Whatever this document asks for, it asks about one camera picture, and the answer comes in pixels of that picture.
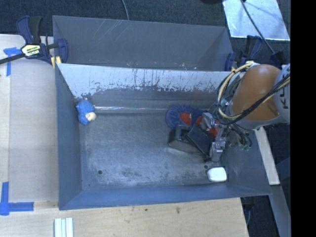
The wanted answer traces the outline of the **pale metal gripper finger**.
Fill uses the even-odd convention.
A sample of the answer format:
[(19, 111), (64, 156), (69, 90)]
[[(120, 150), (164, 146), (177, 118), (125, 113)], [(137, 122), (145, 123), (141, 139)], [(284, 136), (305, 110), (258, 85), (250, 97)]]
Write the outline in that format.
[(218, 145), (217, 145), (217, 156), (218, 156), (218, 160), (220, 160), (223, 152), (225, 151), (225, 145), (226, 145), (226, 142), (225, 141), (220, 141), (218, 142)]
[(218, 161), (218, 159), (217, 159), (217, 146), (216, 146), (216, 143), (212, 143), (211, 144), (211, 147), (210, 147), (210, 150), (209, 150), (209, 156), (210, 156), (210, 159), (213, 162), (217, 162)]

